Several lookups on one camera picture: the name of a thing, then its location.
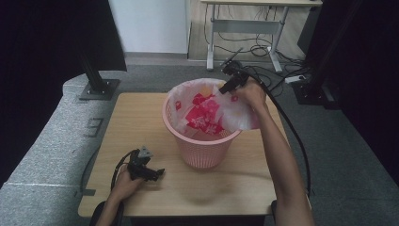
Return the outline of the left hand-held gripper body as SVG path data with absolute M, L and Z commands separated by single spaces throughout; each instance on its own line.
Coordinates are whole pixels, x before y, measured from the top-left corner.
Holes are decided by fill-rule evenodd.
M 147 176 L 154 175 L 153 170 L 147 168 L 147 163 L 151 160 L 151 157 L 152 153 L 145 146 L 130 152 L 127 169 L 132 180 L 145 179 Z

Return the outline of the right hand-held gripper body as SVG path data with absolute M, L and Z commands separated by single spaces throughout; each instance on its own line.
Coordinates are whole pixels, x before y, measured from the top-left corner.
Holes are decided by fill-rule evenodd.
M 230 80 L 235 80 L 240 83 L 239 86 L 244 86 L 249 78 L 248 73 L 243 69 L 242 64 L 234 60 L 234 58 L 241 52 L 239 48 L 230 57 L 228 57 L 222 64 L 222 72 L 230 77 Z

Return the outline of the white red-printed plastic bag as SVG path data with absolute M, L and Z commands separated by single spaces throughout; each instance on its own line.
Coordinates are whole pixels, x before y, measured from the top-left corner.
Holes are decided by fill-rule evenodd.
M 171 126 L 186 137 L 202 132 L 211 137 L 222 132 L 259 127 L 250 106 L 229 91 L 222 94 L 224 80 L 201 78 L 183 82 L 168 93 Z

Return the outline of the pink plastic mesh basket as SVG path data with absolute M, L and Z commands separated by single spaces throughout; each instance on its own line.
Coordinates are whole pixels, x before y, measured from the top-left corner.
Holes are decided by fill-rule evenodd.
M 194 169 L 208 170 L 218 166 L 225 158 L 232 141 L 241 133 L 241 130 L 233 133 L 222 132 L 211 137 L 197 132 L 193 137 L 186 137 L 171 126 L 170 112 L 167 95 L 162 109 L 164 124 L 174 136 L 184 162 Z

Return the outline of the person's right hand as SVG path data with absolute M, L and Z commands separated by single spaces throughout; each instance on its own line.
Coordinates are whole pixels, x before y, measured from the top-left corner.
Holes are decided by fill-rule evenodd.
M 266 95 L 260 84 L 253 78 L 249 78 L 245 85 L 236 89 L 233 94 L 254 110 L 266 107 Z

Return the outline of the person's left hand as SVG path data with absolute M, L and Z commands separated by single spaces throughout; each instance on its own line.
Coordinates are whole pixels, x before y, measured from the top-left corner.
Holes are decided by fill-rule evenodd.
M 126 165 L 120 168 L 117 181 L 111 190 L 109 199 L 114 202 L 121 202 L 131 197 L 144 182 L 142 178 L 132 180 Z

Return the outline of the white power strip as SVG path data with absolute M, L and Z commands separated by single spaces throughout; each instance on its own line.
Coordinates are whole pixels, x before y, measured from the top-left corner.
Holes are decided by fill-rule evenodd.
M 295 76 L 290 76 L 290 77 L 286 77 L 284 79 L 286 84 L 291 84 L 291 83 L 295 83 L 295 82 L 303 82 L 306 81 L 307 78 L 304 75 L 295 75 Z

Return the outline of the black metal stand square base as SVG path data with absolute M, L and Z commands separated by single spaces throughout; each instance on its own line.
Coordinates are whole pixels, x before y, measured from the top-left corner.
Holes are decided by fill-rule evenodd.
M 102 79 L 84 54 L 79 59 L 81 66 L 88 79 L 88 83 L 79 96 L 80 100 L 110 101 L 120 83 L 119 79 Z

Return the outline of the black curtain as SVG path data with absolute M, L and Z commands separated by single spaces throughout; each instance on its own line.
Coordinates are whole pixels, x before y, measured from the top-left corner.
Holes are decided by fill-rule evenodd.
M 51 118 L 63 84 L 124 71 L 110 0 L 0 0 L 0 188 Z
M 399 0 L 363 0 L 338 53 L 339 107 L 399 186 Z

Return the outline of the light wooden desk grey frame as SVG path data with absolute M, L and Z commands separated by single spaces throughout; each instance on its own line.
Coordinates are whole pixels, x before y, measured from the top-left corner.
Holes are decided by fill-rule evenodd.
M 318 8 L 321 7 L 322 0 L 200 0 L 201 3 L 212 7 L 210 19 L 210 40 L 207 47 L 206 69 L 214 69 L 214 34 L 221 33 L 245 33 L 245 34 L 268 34 L 273 35 L 272 44 L 267 48 L 276 73 L 281 73 L 277 47 L 279 39 L 285 26 L 285 21 L 292 7 L 296 8 Z M 224 20 L 215 17 L 217 5 L 236 5 L 236 6 L 269 6 L 282 7 L 282 15 L 278 21 L 246 21 L 246 20 Z

